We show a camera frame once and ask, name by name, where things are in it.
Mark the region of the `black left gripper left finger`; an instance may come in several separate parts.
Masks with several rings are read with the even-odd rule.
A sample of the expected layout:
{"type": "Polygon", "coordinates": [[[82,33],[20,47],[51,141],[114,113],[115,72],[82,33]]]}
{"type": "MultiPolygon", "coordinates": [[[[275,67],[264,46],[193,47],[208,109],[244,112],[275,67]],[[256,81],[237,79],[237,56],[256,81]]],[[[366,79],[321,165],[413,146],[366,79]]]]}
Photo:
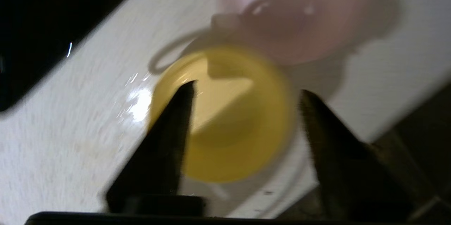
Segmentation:
{"type": "Polygon", "coordinates": [[[106,192],[111,213],[203,216],[203,198],[178,195],[194,85],[177,89],[106,192]]]}

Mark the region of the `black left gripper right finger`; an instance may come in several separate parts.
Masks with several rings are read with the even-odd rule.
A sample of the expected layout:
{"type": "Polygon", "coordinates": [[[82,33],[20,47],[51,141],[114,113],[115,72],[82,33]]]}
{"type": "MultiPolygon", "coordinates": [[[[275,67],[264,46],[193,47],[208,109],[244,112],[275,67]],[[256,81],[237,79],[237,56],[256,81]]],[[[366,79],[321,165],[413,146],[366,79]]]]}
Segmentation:
{"type": "Polygon", "coordinates": [[[406,191],[315,93],[303,90],[299,112],[331,220],[403,223],[413,210],[406,191]]]}

